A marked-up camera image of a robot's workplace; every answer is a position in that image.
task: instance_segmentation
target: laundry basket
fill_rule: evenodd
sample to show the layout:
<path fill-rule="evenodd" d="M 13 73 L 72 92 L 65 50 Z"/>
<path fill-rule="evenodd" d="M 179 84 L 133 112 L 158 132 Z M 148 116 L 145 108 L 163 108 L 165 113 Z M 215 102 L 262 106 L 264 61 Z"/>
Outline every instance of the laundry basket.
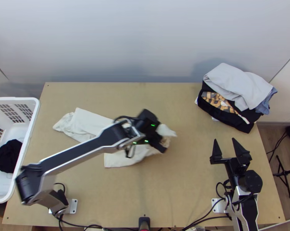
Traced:
<path fill-rule="evenodd" d="M 23 143 L 14 173 L 0 171 L 0 203 L 10 199 L 40 107 L 36 98 L 0 98 L 0 147 L 12 139 Z"/>

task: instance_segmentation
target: wooden table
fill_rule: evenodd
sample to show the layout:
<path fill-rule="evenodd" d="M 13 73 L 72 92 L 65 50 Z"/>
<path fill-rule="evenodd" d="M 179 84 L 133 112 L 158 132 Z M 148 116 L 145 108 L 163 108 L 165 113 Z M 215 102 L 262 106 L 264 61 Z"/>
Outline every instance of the wooden table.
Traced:
<path fill-rule="evenodd" d="M 79 200 L 77 213 L 65 215 L 65 220 L 110 228 L 137 227 L 138 218 L 146 215 L 152 227 L 184 227 L 211 208 L 210 199 L 217 197 L 217 182 L 227 179 L 224 165 L 209 162 L 214 138 L 224 157 L 234 157 L 231 138 L 235 137 L 251 152 L 249 169 L 263 180 L 258 223 L 285 221 L 257 126 L 245 134 L 212 121 L 194 104 L 200 88 L 201 84 L 195 83 L 46 83 L 24 164 L 77 144 L 52 129 L 76 107 L 109 118 L 136 116 L 146 108 L 177 132 L 169 150 L 133 166 L 112 169 L 104 168 L 100 155 L 58 175 L 57 182 L 67 186 L 67 196 Z M 17 190 L 7 204 L 3 223 L 58 225 L 47 208 L 21 205 Z M 214 219 L 202 225 L 224 226 L 231 222 Z"/>

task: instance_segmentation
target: white cloth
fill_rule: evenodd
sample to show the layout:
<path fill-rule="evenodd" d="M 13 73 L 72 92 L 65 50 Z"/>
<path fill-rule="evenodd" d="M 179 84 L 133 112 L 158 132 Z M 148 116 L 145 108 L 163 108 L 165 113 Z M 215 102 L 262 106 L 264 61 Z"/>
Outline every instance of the white cloth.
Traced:
<path fill-rule="evenodd" d="M 54 126 L 53 129 L 63 132 L 67 136 L 84 142 L 99 135 L 101 130 L 113 123 L 112 119 L 104 116 L 76 108 L 75 112 L 64 115 Z M 157 127 L 157 133 L 163 136 L 162 144 L 168 147 L 171 137 L 176 137 L 176 133 L 169 129 L 165 124 Z M 160 152 L 148 144 L 136 145 L 133 158 L 126 158 L 124 150 L 115 153 L 104 153 L 104 167 L 123 167 L 135 164 L 143 160 L 146 156 L 160 154 Z"/>
<path fill-rule="evenodd" d="M 260 76 L 225 63 L 209 71 L 203 80 L 225 99 L 234 101 L 241 111 L 256 108 L 273 88 Z"/>

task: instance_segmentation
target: black cable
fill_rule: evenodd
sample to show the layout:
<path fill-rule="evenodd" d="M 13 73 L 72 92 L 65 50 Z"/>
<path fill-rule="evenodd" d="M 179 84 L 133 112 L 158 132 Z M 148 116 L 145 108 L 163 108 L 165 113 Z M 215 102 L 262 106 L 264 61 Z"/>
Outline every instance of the black cable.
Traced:
<path fill-rule="evenodd" d="M 283 139 L 283 137 L 284 137 L 285 134 L 286 134 L 286 132 L 284 132 L 283 135 L 281 136 L 281 138 L 277 141 L 277 143 L 275 144 L 274 149 L 271 150 L 270 152 L 267 152 L 266 154 L 269 154 L 269 153 L 271 153 L 271 152 L 274 152 L 274 151 L 275 151 L 275 150 L 280 146 L 281 141 L 282 141 L 282 139 Z"/>
<path fill-rule="evenodd" d="M 271 150 L 270 152 L 267 152 L 266 154 L 269 154 L 269 153 L 272 153 L 270 159 L 269 159 L 269 163 L 271 162 L 272 160 L 272 157 L 274 156 L 274 152 L 276 151 L 276 149 L 280 146 L 282 140 L 287 136 L 286 132 L 283 133 L 283 135 L 281 136 L 281 138 L 277 141 L 275 147 L 273 150 Z"/>
<path fill-rule="evenodd" d="M 229 182 L 230 182 L 229 179 L 227 179 L 226 181 L 223 182 L 223 186 L 224 186 L 224 188 L 226 188 L 226 189 L 231 189 L 231 186 L 227 186 L 227 184 L 228 184 Z"/>
<path fill-rule="evenodd" d="M 209 213 L 210 213 L 210 212 L 213 210 L 213 208 L 216 206 L 216 204 L 218 204 L 218 203 L 219 203 L 220 201 L 222 201 L 222 200 L 225 200 L 225 199 L 222 198 L 222 199 L 218 200 L 217 202 L 215 202 L 214 205 L 212 206 L 212 208 L 209 210 L 209 212 L 206 213 L 206 215 L 204 215 L 204 216 L 201 217 L 200 219 L 197 219 L 196 221 L 192 222 L 192 223 L 189 224 L 187 227 L 183 228 L 182 231 L 185 231 L 185 230 L 189 229 L 190 227 L 193 227 L 195 222 L 198 222 L 198 221 L 200 221 L 201 219 L 203 219 L 203 218 L 205 218 L 206 216 L 208 216 Z"/>
<path fill-rule="evenodd" d="M 219 198 L 222 198 L 223 200 L 226 200 L 226 199 L 225 199 L 224 197 L 222 197 L 222 196 L 219 194 L 219 192 L 218 192 L 218 186 L 219 186 L 219 185 L 222 185 L 222 186 L 224 187 L 225 192 L 227 192 L 226 187 L 225 187 L 221 182 L 218 182 L 218 183 L 216 184 L 216 186 L 215 186 L 216 194 L 219 196 Z"/>
<path fill-rule="evenodd" d="M 54 185 L 55 185 L 55 184 L 60 184 L 60 185 L 62 185 L 62 187 L 64 188 L 64 189 L 63 189 L 64 194 L 65 194 L 65 185 L 64 185 L 63 183 L 54 183 Z"/>
<path fill-rule="evenodd" d="M 182 231 L 185 231 L 185 230 L 187 230 L 187 229 L 189 229 L 189 228 L 191 228 L 191 227 L 194 227 L 194 226 L 196 226 L 196 225 L 198 225 L 198 224 L 200 224 L 200 223 L 202 223 L 202 222 L 204 222 L 204 221 L 208 221 L 208 220 L 212 220 L 212 219 L 218 219 L 218 218 L 228 218 L 228 216 L 211 217 L 211 218 L 203 219 L 203 220 L 198 221 L 198 222 L 195 221 L 194 223 L 188 225 L 187 227 L 184 227 L 184 228 L 182 229 Z"/>
<path fill-rule="evenodd" d="M 234 202 L 233 205 L 236 205 L 236 204 L 239 204 L 239 203 L 245 202 L 245 201 L 249 200 L 252 196 L 253 196 L 253 193 L 250 193 L 248 196 L 246 196 L 246 197 L 244 197 L 244 198 L 242 198 L 242 199 L 240 199 L 240 200 Z"/>
<path fill-rule="evenodd" d="M 213 220 L 213 219 L 218 219 L 218 218 L 228 218 L 228 216 L 218 216 L 218 217 L 206 218 L 206 219 L 203 219 L 203 220 L 201 220 L 201 221 L 195 223 L 194 226 L 196 226 L 196 225 L 198 225 L 198 224 L 200 224 L 200 223 L 202 223 L 202 222 L 204 222 L 204 221 Z"/>
<path fill-rule="evenodd" d="M 130 119 L 130 120 L 141 120 L 139 118 L 136 118 L 136 117 L 131 117 L 131 116 L 126 116 L 126 115 L 121 115 L 121 116 L 118 116 L 117 118 L 114 119 L 114 122 L 116 122 L 117 120 L 119 119 Z"/>
<path fill-rule="evenodd" d="M 287 134 L 280 140 L 280 143 L 282 142 L 282 140 L 287 137 Z M 272 157 L 274 156 L 274 153 L 275 153 L 275 150 L 278 148 L 278 146 L 273 150 L 272 152 L 272 155 L 270 156 L 270 159 L 269 159 L 269 163 L 271 162 L 272 160 Z"/>
<path fill-rule="evenodd" d="M 59 219 L 58 219 L 58 226 L 59 226 L 60 231 L 64 231 L 61 227 L 61 221 Z"/>
<path fill-rule="evenodd" d="M 59 218 L 56 218 L 59 220 L 59 228 L 61 228 L 61 225 L 60 223 L 63 222 L 65 224 L 68 224 L 68 225 L 71 225 L 71 226 L 74 226 L 74 227 L 80 227 L 80 228 L 96 228 L 96 229 L 103 229 L 103 227 L 101 225 L 97 225 L 97 224 L 91 224 L 91 225 L 88 225 L 88 226 L 85 226 L 85 225 L 78 225 L 78 224 L 72 224 L 72 223 L 69 223 L 67 221 L 64 221 L 62 219 L 64 215 L 62 214 Z"/>

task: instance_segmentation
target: wooden floor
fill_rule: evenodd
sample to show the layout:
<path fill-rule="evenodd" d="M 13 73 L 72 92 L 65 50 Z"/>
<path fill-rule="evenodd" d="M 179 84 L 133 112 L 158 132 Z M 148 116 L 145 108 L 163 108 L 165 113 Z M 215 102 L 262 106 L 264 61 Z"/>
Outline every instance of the wooden floor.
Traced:
<path fill-rule="evenodd" d="M 283 126 L 258 126 L 260 135 L 262 137 L 263 145 L 265 147 L 266 152 L 271 151 L 276 142 L 280 139 L 282 134 L 285 131 L 285 128 Z M 286 170 L 290 170 L 290 138 L 286 137 L 279 148 L 276 150 L 275 154 L 279 155 L 284 168 Z M 271 169 L 273 173 L 276 173 L 278 170 L 278 162 L 276 158 L 274 157 L 270 163 Z M 278 193 L 280 196 L 280 200 L 283 206 L 284 215 L 286 220 L 290 219 L 290 199 L 288 197 L 287 188 L 282 183 L 280 179 L 277 177 L 275 178 L 275 184 L 278 189 Z M 51 228 L 51 227 L 34 227 L 32 229 L 31 226 L 14 226 L 14 225 L 5 225 L 1 224 L 2 220 L 0 218 L 0 231 L 59 231 L 59 228 Z M 232 227 L 210 227 L 211 230 L 227 230 L 231 231 L 233 230 Z M 64 228 L 65 231 L 81 231 L 82 228 Z M 290 222 L 286 224 L 282 224 L 273 228 L 266 229 L 267 231 L 290 231 Z"/>

